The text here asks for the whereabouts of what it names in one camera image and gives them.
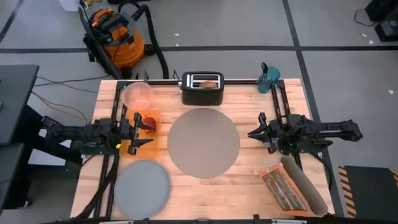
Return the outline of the black equipment box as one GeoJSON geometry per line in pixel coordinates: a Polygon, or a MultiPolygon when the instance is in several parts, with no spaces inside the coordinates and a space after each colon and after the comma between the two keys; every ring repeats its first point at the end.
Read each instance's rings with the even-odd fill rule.
{"type": "Polygon", "coordinates": [[[372,0],[365,11],[381,42],[398,41],[398,0],[372,0]]]}

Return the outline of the grey round plate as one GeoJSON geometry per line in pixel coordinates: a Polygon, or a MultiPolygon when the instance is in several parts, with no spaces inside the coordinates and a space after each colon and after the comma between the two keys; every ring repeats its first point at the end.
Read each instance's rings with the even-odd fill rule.
{"type": "Polygon", "coordinates": [[[114,186],[116,206],[134,219],[158,214],[169,197],[169,173],[152,160],[133,162],[118,175],[114,186]]]}

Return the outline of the white paper sheet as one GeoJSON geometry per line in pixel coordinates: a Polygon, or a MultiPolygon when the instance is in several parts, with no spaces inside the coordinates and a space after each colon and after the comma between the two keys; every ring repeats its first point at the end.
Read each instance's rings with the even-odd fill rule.
{"type": "Polygon", "coordinates": [[[41,166],[64,166],[66,162],[80,165],[82,155],[79,150],[72,148],[72,141],[48,142],[37,137],[30,144],[33,148],[28,164],[41,166]]]}

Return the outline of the orange shop vacuum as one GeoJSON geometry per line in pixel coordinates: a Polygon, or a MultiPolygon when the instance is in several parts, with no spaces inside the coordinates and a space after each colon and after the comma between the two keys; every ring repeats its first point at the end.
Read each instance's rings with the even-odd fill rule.
{"type": "Polygon", "coordinates": [[[154,46],[144,42],[130,15],[112,9],[100,9],[90,17],[82,8],[78,13],[89,61],[100,64],[113,78],[129,78],[140,59],[155,54],[154,46]]]}

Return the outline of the pink bowl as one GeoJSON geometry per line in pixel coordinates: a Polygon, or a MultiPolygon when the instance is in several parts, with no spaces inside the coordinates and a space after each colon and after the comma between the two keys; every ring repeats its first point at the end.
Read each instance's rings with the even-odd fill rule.
{"type": "Polygon", "coordinates": [[[145,110],[153,103],[154,90],[147,83],[135,82],[125,87],[121,100],[130,110],[145,110]]]}

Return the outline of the red apple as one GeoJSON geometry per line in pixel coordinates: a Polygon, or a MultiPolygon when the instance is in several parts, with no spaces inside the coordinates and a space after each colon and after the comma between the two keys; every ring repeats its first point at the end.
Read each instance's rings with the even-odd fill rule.
{"type": "Polygon", "coordinates": [[[144,119],[142,120],[142,122],[148,126],[151,127],[151,129],[146,129],[145,132],[147,134],[152,134],[154,132],[156,132],[156,120],[153,117],[149,117],[149,116],[145,116],[144,119]]]}

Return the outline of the metal spoon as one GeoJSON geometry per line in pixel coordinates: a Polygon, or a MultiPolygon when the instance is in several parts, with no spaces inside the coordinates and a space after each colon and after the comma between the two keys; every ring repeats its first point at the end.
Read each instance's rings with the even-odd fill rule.
{"type": "Polygon", "coordinates": [[[259,82],[263,82],[267,80],[268,66],[265,62],[261,63],[262,74],[259,77],[259,82]]]}

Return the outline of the white trash bin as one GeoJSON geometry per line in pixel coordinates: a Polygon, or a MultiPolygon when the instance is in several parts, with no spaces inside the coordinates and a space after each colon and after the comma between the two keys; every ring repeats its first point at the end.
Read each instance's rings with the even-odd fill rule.
{"type": "Polygon", "coordinates": [[[80,0],[58,0],[61,7],[68,12],[77,12],[80,0]]]}

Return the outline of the black two-slot toaster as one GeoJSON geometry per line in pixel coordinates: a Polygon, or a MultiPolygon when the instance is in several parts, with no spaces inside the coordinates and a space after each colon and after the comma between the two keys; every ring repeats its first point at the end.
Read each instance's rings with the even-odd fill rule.
{"type": "Polygon", "coordinates": [[[219,106],[223,102],[224,75],[220,72],[185,72],[180,89],[185,105],[219,106]],[[218,88],[200,88],[199,84],[207,80],[217,82],[218,88]]]}

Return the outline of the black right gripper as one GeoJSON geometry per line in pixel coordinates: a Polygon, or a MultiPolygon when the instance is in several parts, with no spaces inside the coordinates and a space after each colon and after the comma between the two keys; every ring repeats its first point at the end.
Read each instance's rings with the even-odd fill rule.
{"type": "Polygon", "coordinates": [[[288,153],[289,147],[282,126],[276,119],[270,121],[268,125],[266,120],[266,114],[261,112],[258,116],[259,126],[249,132],[248,137],[264,143],[269,153],[275,153],[276,150],[281,153],[288,153]]]}

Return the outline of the black aluminium frame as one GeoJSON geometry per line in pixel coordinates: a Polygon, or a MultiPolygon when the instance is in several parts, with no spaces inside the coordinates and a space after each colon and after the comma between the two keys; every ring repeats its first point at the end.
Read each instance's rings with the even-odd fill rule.
{"type": "MultiPolygon", "coordinates": [[[[230,80],[241,84],[227,84],[223,103],[211,107],[228,116],[236,125],[241,138],[241,148],[236,162],[223,175],[213,179],[198,179],[183,174],[172,162],[167,149],[167,137],[172,123],[184,112],[194,109],[183,105],[179,86],[174,80],[149,81],[154,89],[152,108],[161,113],[158,163],[168,170],[171,179],[170,198],[164,209],[151,219],[247,219],[254,214],[261,218],[287,218],[281,213],[266,186],[257,176],[268,164],[279,160],[280,153],[269,154],[261,142],[249,139],[247,133],[257,128],[257,117],[265,112],[274,119],[274,104],[270,93],[257,91],[254,80],[230,80]]],[[[307,102],[300,79],[284,79],[287,98],[292,113],[309,117],[307,102]]],[[[100,83],[93,118],[111,116],[118,81],[100,83]]],[[[323,164],[310,154],[301,154],[305,175],[317,188],[335,213],[323,164]]],[[[103,156],[96,156],[81,169],[70,216],[77,216],[92,199],[98,188],[103,156]]]]}

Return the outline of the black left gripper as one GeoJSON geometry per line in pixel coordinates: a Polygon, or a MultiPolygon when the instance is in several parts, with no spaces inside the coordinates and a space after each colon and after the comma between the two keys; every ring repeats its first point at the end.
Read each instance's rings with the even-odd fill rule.
{"type": "Polygon", "coordinates": [[[139,139],[139,128],[141,129],[151,129],[151,127],[146,126],[142,120],[144,117],[139,116],[138,112],[126,114],[126,117],[121,119],[120,123],[120,133],[121,142],[119,147],[120,155],[136,155],[138,149],[152,142],[153,139],[139,139]]]}

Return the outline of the black hazard-striped mat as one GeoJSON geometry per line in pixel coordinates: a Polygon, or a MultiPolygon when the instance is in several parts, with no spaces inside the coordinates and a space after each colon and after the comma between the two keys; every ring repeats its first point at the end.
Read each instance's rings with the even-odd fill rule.
{"type": "Polygon", "coordinates": [[[348,217],[398,223],[398,171],[340,166],[338,172],[348,217]]]}

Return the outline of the teal ribbed glass tumbler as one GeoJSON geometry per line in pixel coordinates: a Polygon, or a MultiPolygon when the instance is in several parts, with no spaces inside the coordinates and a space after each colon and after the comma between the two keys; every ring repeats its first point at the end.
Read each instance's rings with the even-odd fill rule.
{"type": "Polygon", "coordinates": [[[259,93],[267,93],[271,86],[280,78],[278,68],[269,67],[267,72],[263,72],[257,79],[257,89],[259,93]]]}

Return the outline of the black desk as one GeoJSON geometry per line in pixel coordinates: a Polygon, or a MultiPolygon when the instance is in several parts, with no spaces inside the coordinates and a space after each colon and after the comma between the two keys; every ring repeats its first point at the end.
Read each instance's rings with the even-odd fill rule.
{"type": "Polygon", "coordinates": [[[38,65],[0,65],[0,213],[30,202],[27,162],[32,148],[25,123],[38,71],[38,65]]]}

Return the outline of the round grey placemat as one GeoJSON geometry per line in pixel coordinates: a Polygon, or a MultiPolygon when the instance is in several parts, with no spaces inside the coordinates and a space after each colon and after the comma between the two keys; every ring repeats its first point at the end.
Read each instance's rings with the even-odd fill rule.
{"type": "Polygon", "coordinates": [[[200,179],[224,174],[236,161],[240,138],[233,121],[210,108],[187,111],[171,126],[167,147],[173,163],[200,179]]]}

